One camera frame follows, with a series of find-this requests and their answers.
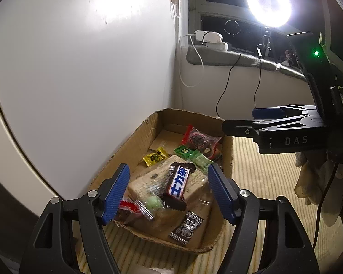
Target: white power strip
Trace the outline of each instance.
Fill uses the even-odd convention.
[[[217,32],[208,32],[208,31],[196,31],[196,40],[209,42],[209,43],[222,43],[222,35]]]
[[[216,50],[221,50],[221,51],[227,51],[228,50],[228,44],[226,42],[221,42],[221,43],[206,43],[207,48],[210,49],[216,49]]]

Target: bolt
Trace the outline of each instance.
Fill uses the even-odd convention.
[[[98,192],[95,190],[89,191],[88,192],[88,197],[94,198],[98,195]]]
[[[59,202],[59,197],[53,197],[50,202],[51,204],[57,204]]]
[[[285,197],[279,197],[279,199],[278,199],[281,203],[287,203],[287,200],[286,200],[286,198]]]
[[[250,191],[248,191],[248,190],[241,190],[240,191],[240,195],[242,195],[243,197],[249,197],[250,196]]]

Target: das logo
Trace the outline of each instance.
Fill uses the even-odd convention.
[[[290,137],[286,137],[285,144],[291,145],[292,144],[305,144],[308,141],[307,136],[303,136],[301,139],[299,137],[295,137],[295,139],[291,139]]]

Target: candy wrapper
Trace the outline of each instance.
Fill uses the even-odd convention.
[[[199,217],[197,214],[188,211],[180,226],[172,231],[169,236],[178,242],[187,245],[192,238],[193,233],[202,224],[203,220],[204,219]]]
[[[164,202],[157,195],[151,195],[147,198],[139,198],[134,203],[149,221],[154,219],[158,210],[164,209]]]
[[[181,145],[174,149],[175,153],[180,156],[181,158],[187,160],[193,154],[193,149],[186,147],[185,145]]]
[[[152,195],[163,195],[165,184],[169,180],[169,168],[172,163],[187,163],[177,155],[161,161],[157,165],[145,169],[136,179],[128,185],[129,197],[133,200],[143,199]],[[193,174],[189,174],[183,193],[185,202],[198,199],[201,189],[207,183],[207,176],[200,169],[196,169]]]
[[[189,157],[189,159],[196,164],[199,168],[202,169],[202,171],[207,174],[207,171],[209,169],[209,165],[213,163],[213,161],[209,160],[207,157],[205,157],[202,153],[199,152],[199,150],[193,151],[192,155]]]
[[[176,210],[185,210],[184,190],[188,177],[196,171],[193,163],[172,163],[163,185],[161,197],[167,207]]]
[[[123,197],[115,215],[115,220],[124,223],[142,216],[141,211],[129,197]]]
[[[222,137],[212,137],[200,132],[191,124],[187,127],[182,140],[182,145],[186,145],[191,149],[198,149],[204,156],[210,160],[215,160],[220,156],[217,149],[217,143]]]
[[[156,152],[150,153],[146,156],[143,157],[143,160],[147,164],[148,167],[165,160],[166,158],[169,157],[169,154],[165,151],[163,147],[158,147]]]

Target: green candy wrapper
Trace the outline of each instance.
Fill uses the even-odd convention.
[[[209,160],[207,157],[205,157],[198,150],[193,151],[193,153],[189,157],[189,159],[193,163],[195,163],[198,167],[200,167],[205,174],[207,174],[207,170],[209,168],[209,165],[211,165],[213,163],[213,161]]]
[[[193,154],[194,150],[186,147],[185,145],[178,146],[174,149],[175,153],[181,158],[187,160]]]

